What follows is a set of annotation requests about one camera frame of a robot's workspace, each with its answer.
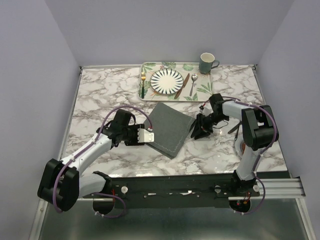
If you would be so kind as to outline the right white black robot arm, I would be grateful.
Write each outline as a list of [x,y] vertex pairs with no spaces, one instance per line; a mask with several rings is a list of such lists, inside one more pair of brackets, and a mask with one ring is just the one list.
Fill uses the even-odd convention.
[[213,94],[208,102],[212,113],[204,115],[204,106],[199,107],[200,113],[190,127],[191,137],[195,140],[208,137],[218,123],[230,118],[239,120],[242,136],[237,139],[242,140],[245,149],[239,166],[232,174],[229,189],[234,195],[241,196],[253,188],[257,179],[255,171],[263,153],[279,139],[272,109],[269,105],[257,106],[240,102],[235,97],[225,100],[219,93]]

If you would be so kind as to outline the grey cloth napkin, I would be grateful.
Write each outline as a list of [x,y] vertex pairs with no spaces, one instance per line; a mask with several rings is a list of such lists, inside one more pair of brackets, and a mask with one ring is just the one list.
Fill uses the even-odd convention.
[[175,158],[189,135],[193,117],[159,102],[149,115],[154,141],[147,145],[169,159]]

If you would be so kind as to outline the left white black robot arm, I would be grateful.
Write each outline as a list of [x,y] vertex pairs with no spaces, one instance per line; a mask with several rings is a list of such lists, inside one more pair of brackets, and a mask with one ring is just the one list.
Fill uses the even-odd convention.
[[74,153],[56,160],[49,160],[44,168],[37,196],[52,204],[57,213],[68,211],[79,197],[96,193],[104,198],[110,194],[111,185],[107,175],[93,173],[84,185],[81,174],[101,155],[116,148],[120,143],[126,146],[143,146],[154,141],[153,124],[147,118],[145,124],[130,124],[136,120],[126,105],[111,110],[112,120],[106,116],[92,138]]

